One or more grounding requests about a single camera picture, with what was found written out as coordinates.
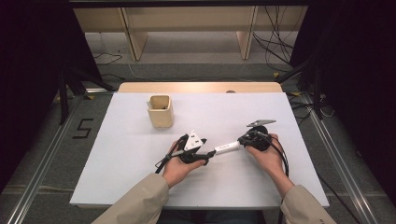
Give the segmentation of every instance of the floor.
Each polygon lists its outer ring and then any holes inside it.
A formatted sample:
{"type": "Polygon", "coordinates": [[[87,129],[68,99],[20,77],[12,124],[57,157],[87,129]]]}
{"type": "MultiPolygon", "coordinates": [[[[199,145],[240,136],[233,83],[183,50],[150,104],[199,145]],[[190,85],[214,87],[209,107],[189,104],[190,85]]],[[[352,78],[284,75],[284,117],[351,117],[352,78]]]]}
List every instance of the floor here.
{"type": "MultiPolygon", "coordinates": [[[[281,36],[287,36],[286,42],[293,45],[297,34],[292,32],[281,36]]],[[[269,39],[271,34],[259,32],[258,36],[269,39]]],[[[273,81],[274,75],[283,74],[281,70],[290,70],[277,57],[266,53],[255,40],[252,41],[248,60],[242,60],[233,32],[150,33],[138,62],[132,61],[123,34],[86,34],[86,38],[104,81],[114,86],[124,81],[273,81]]],[[[283,54],[275,44],[271,44],[270,49],[281,58],[288,59],[288,54],[283,54]]],[[[283,83],[284,92],[297,91],[297,79],[295,77],[283,83]]],[[[86,83],[86,86],[97,88],[91,83],[86,83]]],[[[73,118],[64,130],[59,126],[59,102],[54,99],[35,145],[26,153],[0,196],[0,223],[7,223],[16,214],[15,211],[25,211],[21,216],[22,223],[90,223],[105,211],[80,209],[68,203],[112,97],[106,92],[88,95],[90,97],[73,98],[70,94],[73,118]],[[81,135],[78,126],[86,118],[92,119],[89,121],[92,128],[90,135],[86,139],[74,138],[81,135]],[[64,132],[64,137],[58,144],[53,143],[52,139],[58,132],[64,132]],[[40,162],[51,150],[54,153],[49,158],[47,168],[41,169],[42,173],[37,172],[37,168],[43,165],[40,162]],[[34,180],[39,182],[36,194],[22,202],[21,198],[34,180]]],[[[327,208],[329,214],[337,223],[356,223],[337,199],[338,195],[360,223],[394,223],[394,205],[376,182],[363,158],[355,151],[336,111],[332,111],[330,105],[323,107],[324,119],[317,121],[314,113],[306,107],[310,100],[309,93],[290,96],[290,105],[295,107],[296,121],[312,162],[330,186],[322,182],[331,205],[327,208]],[[328,134],[320,134],[319,130],[325,130],[328,134]],[[331,139],[332,144],[326,144],[323,139],[331,139]],[[341,166],[345,166],[348,176],[352,176],[352,183],[345,181],[345,175],[339,168],[337,158],[332,156],[332,150],[340,154],[344,162],[341,166]],[[367,209],[361,209],[361,203],[365,203],[363,207],[367,205],[367,209]]],[[[276,209],[264,210],[263,213],[267,223],[277,222],[276,209]]]]}

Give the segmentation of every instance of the black curtain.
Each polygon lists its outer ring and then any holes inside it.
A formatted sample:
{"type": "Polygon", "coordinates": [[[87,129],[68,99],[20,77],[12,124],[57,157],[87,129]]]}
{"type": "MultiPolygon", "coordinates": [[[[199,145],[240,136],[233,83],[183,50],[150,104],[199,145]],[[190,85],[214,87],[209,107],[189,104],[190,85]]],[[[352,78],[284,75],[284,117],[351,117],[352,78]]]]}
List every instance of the black curtain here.
{"type": "Polygon", "coordinates": [[[76,67],[102,78],[72,8],[3,0],[0,39],[3,190],[49,111],[58,90],[59,74],[66,67],[76,67]]]}

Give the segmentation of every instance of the beige sleeve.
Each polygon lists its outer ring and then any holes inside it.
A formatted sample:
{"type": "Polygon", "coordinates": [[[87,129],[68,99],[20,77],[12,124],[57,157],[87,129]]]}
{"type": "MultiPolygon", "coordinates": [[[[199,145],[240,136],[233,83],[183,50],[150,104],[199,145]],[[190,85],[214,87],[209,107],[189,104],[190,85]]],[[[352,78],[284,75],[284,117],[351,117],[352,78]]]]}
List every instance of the beige sleeve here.
{"type": "Polygon", "coordinates": [[[162,176],[150,174],[133,186],[93,223],[156,223],[168,200],[168,185],[162,176]]]}
{"type": "Polygon", "coordinates": [[[300,185],[288,191],[280,209],[289,223],[335,223],[318,200],[300,185]]]}

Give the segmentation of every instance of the white table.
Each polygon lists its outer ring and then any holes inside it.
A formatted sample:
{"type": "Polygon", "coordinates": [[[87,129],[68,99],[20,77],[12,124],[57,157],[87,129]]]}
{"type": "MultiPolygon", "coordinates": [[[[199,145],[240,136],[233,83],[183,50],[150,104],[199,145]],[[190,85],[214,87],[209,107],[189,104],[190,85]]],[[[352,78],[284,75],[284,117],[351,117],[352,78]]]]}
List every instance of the white table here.
{"type": "MultiPolygon", "coordinates": [[[[276,119],[290,164],[290,179],[329,206],[285,93],[169,93],[175,124],[152,127],[146,101],[152,93],[116,93],[70,201],[81,207],[110,206],[154,166],[184,133],[195,130],[206,144],[202,153],[231,143],[255,119],[276,119]]],[[[242,148],[210,159],[170,190],[165,208],[263,209],[280,205],[270,177],[242,148]]]]}

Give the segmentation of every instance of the metal frame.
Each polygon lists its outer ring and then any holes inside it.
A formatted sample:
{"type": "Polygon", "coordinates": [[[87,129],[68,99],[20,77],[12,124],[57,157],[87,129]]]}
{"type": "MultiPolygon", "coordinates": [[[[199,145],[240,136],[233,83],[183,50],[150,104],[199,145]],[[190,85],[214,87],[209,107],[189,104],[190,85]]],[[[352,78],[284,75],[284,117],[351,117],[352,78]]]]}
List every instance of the metal frame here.
{"type": "MultiPolygon", "coordinates": [[[[305,103],[312,104],[312,100],[309,96],[306,96],[306,94],[303,95],[303,99],[305,103]]],[[[349,171],[347,163],[344,161],[340,151],[332,140],[323,120],[319,119],[315,113],[311,113],[310,117],[317,128],[318,134],[320,135],[320,138],[323,141],[323,144],[326,147],[335,169],[340,175],[352,202],[355,204],[362,222],[366,224],[379,223],[369,202],[361,191],[358,183],[355,181],[353,174],[349,171]]]]}

